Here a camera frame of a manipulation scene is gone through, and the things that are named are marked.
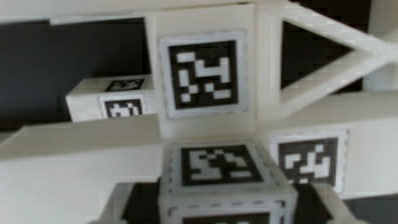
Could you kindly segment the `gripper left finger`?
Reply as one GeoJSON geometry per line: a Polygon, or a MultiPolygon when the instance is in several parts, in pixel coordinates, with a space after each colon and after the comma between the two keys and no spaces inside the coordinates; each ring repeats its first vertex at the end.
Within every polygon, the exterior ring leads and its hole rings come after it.
{"type": "Polygon", "coordinates": [[[158,188],[152,183],[117,183],[99,218],[88,224],[159,224],[158,188]]]}

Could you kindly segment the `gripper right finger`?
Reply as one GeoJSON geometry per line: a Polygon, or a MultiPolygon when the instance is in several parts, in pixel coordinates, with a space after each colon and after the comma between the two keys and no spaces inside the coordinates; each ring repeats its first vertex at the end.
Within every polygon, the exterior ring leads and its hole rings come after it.
{"type": "Polygon", "coordinates": [[[328,184],[294,184],[294,224],[367,224],[348,210],[328,184]]]}

